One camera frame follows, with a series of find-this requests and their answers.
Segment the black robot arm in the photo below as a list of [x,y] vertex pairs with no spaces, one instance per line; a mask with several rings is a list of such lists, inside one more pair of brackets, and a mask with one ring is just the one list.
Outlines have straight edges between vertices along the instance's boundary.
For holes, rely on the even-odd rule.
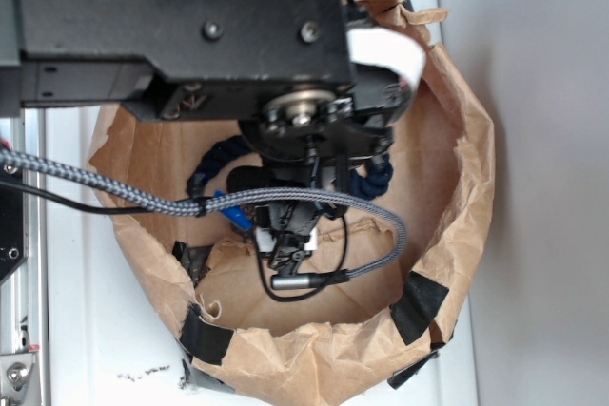
[[3,149],[5,167],[121,197],[138,212],[203,216],[246,203],[310,202],[381,217],[395,248],[361,267],[283,277],[341,283],[406,244],[394,214],[348,193],[347,170],[382,162],[422,72],[418,46],[373,24],[355,0],[1,0],[1,113],[118,103],[142,121],[234,120],[270,164],[301,181],[167,201],[85,170]]

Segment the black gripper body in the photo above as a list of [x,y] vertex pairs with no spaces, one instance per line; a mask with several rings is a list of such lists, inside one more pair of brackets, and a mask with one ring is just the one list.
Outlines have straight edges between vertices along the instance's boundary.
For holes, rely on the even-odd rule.
[[[229,172],[226,181],[231,193],[265,190],[271,187],[306,187],[318,189],[323,183],[323,169],[313,165],[306,173],[295,169],[239,166]],[[320,218],[342,218],[344,209],[329,203],[303,200],[242,203],[226,211],[226,217],[254,241],[259,265],[267,266],[277,278],[333,278],[343,273],[339,261],[332,272],[301,273],[299,268],[317,249],[317,225]]]

